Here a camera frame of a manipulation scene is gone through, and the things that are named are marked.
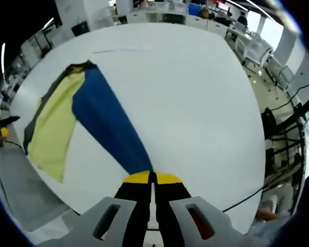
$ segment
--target gray floor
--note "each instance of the gray floor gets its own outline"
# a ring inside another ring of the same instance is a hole
[[[8,140],[18,143],[12,128]],[[0,148],[0,177],[9,209],[29,232],[69,210],[43,183],[18,146],[5,143]]]

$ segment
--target floor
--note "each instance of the floor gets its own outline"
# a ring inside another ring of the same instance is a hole
[[[254,90],[260,112],[266,107],[273,109],[288,102],[288,95],[278,87],[274,87],[266,72],[259,75],[245,68],[245,73]],[[293,107],[289,104],[274,111],[274,115],[280,122],[292,112]],[[9,140],[19,143],[13,129]],[[285,141],[266,141],[266,148],[280,149],[285,146]],[[12,144],[5,144],[0,152],[0,180],[5,188],[3,193],[0,185],[1,198],[7,209],[26,230],[32,242],[38,244],[46,239],[59,238],[69,232],[78,216],[46,187],[28,163],[22,150]],[[277,167],[286,159],[288,159],[287,152],[276,155]],[[145,246],[152,246],[154,243],[154,240],[146,237]]]

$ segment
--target cloth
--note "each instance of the cloth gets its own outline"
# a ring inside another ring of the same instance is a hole
[[[33,133],[35,131],[37,119],[38,119],[40,113],[42,112],[42,110],[44,109],[45,105],[47,104],[48,100],[50,99],[50,97],[52,96],[52,94],[54,93],[56,88],[58,87],[58,85],[62,82],[62,80],[66,76],[71,75],[73,73],[80,72],[81,70],[87,68],[87,66],[89,64],[91,64],[91,63],[86,62],[86,63],[82,63],[82,64],[71,64],[70,66],[68,66],[65,69],[65,71],[63,71],[63,73],[60,74],[60,76],[52,83],[52,85],[50,86],[47,93],[39,100],[38,105],[37,105],[37,110],[36,110],[36,113],[35,113],[33,119],[24,129],[23,148],[24,148],[26,155],[28,154],[27,147],[28,147],[30,141],[32,140]]]
[[[138,134],[104,75],[92,65],[85,76],[73,97],[76,118],[128,173],[153,171]]]
[[[271,211],[279,216],[289,215],[289,211],[292,208],[293,194],[293,187],[290,184],[285,184],[264,192],[262,195],[261,204],[265,204],[267,201],[271,202],[271,197],[275,196],[278,204],[276,205],[276,210]]]
[[[267,240],[270,243],[289,219],[290,216],[285,216],[276,220],[258,222],[251,226],[247,235]]]
[[[227,27],[230,27],[232,21],[227,19],[226,17],[216,17],[214,19],[214,21],[218,22],[218,23],[221,23],[222,25],[225,25]]]
[[[35,165],[58,182],[63,181],[66,151],[76,123],[72,97],[83,84],[88,65],[71,65],[66,69],[42,97],[25,129],[25,151]]]
[[[270,246],[281,247],[302,244],[309,245],[309,183],[305,184],[297,212],[279,229]]]

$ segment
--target black cable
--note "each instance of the black cable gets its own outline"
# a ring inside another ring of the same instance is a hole
[[[0,187],[1,187],[2,191],[3,191],[3,193],[4,193],[5,200],[7,202],[7,206],[10,209],[10,211],[12,212],[11,207],[10,207],[9,202],[8,202],[7,194],[6,194],[6,191],[5,191],[4,185],[2,184],[1,179],[0,179]]]
[[[291,99],[289,99],[289,101],[288,101],[286,104],[283,104],[283,105],[281,105],[280,107],[271,109],[271,111],[278,110],[278,109],[283,108],[284,106],[288,105],[288,104],[292,101],[292,99],[298,94],[298,92],[299,92],[301,89],[304,89],[304,88],[306,88],[306,87],[308,87],[308,86],[309,86],[309,84],[306,85],[306,86],[300,87],[300,88],[297,90],[297,92],[291,97]]]
[[[295,147],[295,146],[299,145],[300,143],[301,143],[301,140],[298,140],[297,142],[295,142],[295,143],[293,143],[293,144],[291,144],[291,145],[288,145],[288,146],[285,147],[285,148],[275,150],[275,151],[273,152],[273,154],[276,155],[276,154],[278,154],[278,153],[284,152],[284,151],[286,151],[286,150],[288,150],[288,149],[290,149],[290,148],[292,148],[292,147]]]
[[[295,122],[299,120],[300,117],[304,117],[306,113],[309,111],[309,100],[302,105],[299,103],[296,107],[294,107],[294,114],[291,115],[288,119],[283,122],[277,124],[272,130],[272,136],[277,135],[278,133],[283,132],[288,127],[293,125]]]
[[[293,129],[296,129],[298,127],[298,125],[294,125],[292,127],[290,127],[289,129],[287,130],[284,130],[283,132],[280,132],[279,134],[277,135],[284,135],[284,134],[287,134],[289,131],[293,130]]]
[[[11,142],[11,141],[9,141],[9,140],[5,140],[4,142],[5,142],[5,143],[12,143],[12,144],[18,146],[19,148],[23,149],[21,145],[19,145],[19,144],[17,144],[17,143],[14,143],[14,142]]]
[[[232,205],[231,207],[228,207],[227,209],[223,210],[223,213],[226,211],[229,211],[231,209],[233,209],[234,207],[237,207],[238,205],[242,204],[243,202],[247,201],[248,199],[250,199],[251,197],[254,197],[257,193],[259,193],[261,190],[266,189],[267,187],[270,186],[270,184],[275,181],[276,179],[280,178],[282,175],[284,175],[285,173],[280,174],[278,177],[273,178],[272,180],[270,180],[268,183],[266,183],[265,185],[263,185],[260,189],[258,189],[256,192],[254,192],[253,194],[251,194],[250,196],[248,196],[247,198],[241,200],[240,202]]]
[[[297,140],[297,139],[290,139],[290,138],[270,138],[270,140],[274,140],[274,141],[277,141],[277,140],[288,140],[290,142],[299,142],[300,140]]]

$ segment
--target desk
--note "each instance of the desk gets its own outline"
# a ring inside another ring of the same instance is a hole
[[[248,41],[252,40],[252,37],[249,34],[233,29],[232,27],[228,27],[228,32],[236,34],[238,37],[242,37]]]
[[[104,50],[113,51],[98,53]],[[106,77],[155,170],[177,175],[191,195],[221,210],[263,186],[264,133],[248,78],[222,37],[183,25],[114,26],[53,49],[12,102],[11,114],[21,117],[14,123],[20,142],[51,83],[68,65],[87,59]],[[127,176],[79,123],[67,151],[62,184],[32,165],[80,214],[114,196]],[[260,197],[258,193],[227,212],[240,232],[248,231]]]
[[[104,19],[100,19],[96,21],[96,26],[98,29],[103,27],[110,27],[115,25],[120,25],[119,18],[125,17],[127,19],[128,24],[133,23],[156,23],[163,22],[163,16],[165,14],[175,14],[180,15],[184,18],[184,22],[186,26],[207,30],[209,32],[214,32],[222,37],[226,35],[227,27],[222,25],[221,23],[202,19],[201,17],[189,15],[187,12],[177,12],[172,10],[161,11],[161,10],[152,10],[151,8],[135,10],[126,15],[113,15],[106,17]]]

